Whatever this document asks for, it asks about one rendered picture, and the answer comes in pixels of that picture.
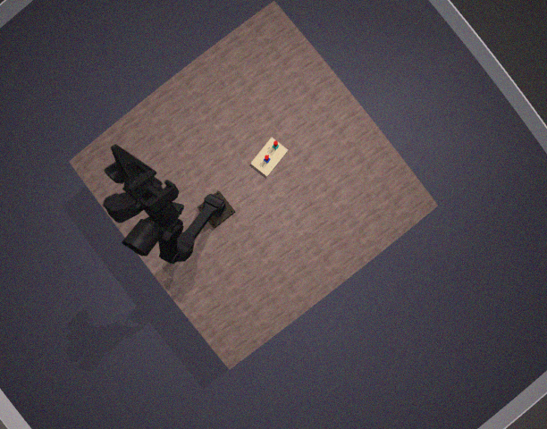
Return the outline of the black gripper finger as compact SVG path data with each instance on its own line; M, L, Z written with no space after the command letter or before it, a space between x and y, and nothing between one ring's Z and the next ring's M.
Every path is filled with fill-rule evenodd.
M137 157L129 154L122 147L114 145L112 150L125 173L124 188L126 188L129 192L138 189L151 178L156 176L156 171L141 162Z
M113 150L112 150L112 153L114 155ZM119 172L117 174L115 174L115 179L121 184L122 182L125 181L125 173L122 170L122 168L121 168L118 160L116 159L115 155L114 155L114 159L115 159L115 162L118 164L118 167L119 167Z

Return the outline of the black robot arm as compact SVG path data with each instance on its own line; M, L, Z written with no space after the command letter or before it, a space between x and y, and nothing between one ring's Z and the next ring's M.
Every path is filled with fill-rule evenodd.
M139 198L126 193L114 194L104 200L104 208L117 222L124 223L146 209ZM122 244L135 253L146 256L156 243L159 243L159 256L174 264L185 261L193 253L195 239L206 225L211 216L220 217L225 209L224 200L209 194L204 197L204 204L198 217L183 231L183 221L178 219L184 209L183 204L171 202L160 214L147 214L149 217L141 219L125 237ZM146 209L148 211L148 209Z

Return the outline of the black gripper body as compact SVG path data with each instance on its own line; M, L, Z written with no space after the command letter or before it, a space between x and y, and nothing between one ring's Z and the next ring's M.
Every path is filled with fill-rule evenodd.
M119 172L119 167L116 162L109 165L105 169L105 172L107 173L107 176L109 178L111 178L116 183L119 183L115 179L115 174ZM179 190L174 183L166 180L165 184L166 187L163 188L163 183L157 178L153 177L141 187L132 192L129 192L127 189L126 190L134 198L139 198L143 196L144 198L142 198L140 202L146 209L148 209L148 211L146 209L144 209L144 211L149 215L157 215L162 213L168 207L168 205L178 197L179 194Z

